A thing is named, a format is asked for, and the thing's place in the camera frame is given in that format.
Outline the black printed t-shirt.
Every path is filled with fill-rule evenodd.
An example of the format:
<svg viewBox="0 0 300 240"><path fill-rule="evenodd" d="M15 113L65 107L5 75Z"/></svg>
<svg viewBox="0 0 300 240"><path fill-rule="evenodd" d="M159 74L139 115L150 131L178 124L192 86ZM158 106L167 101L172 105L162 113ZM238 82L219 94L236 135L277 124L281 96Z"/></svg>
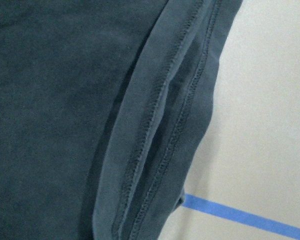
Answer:
<svg viewBox="0 0 300 240"><path fill-rule="evenodd" d="M156 240L240 0L0 0L0 240Z"/></svg>

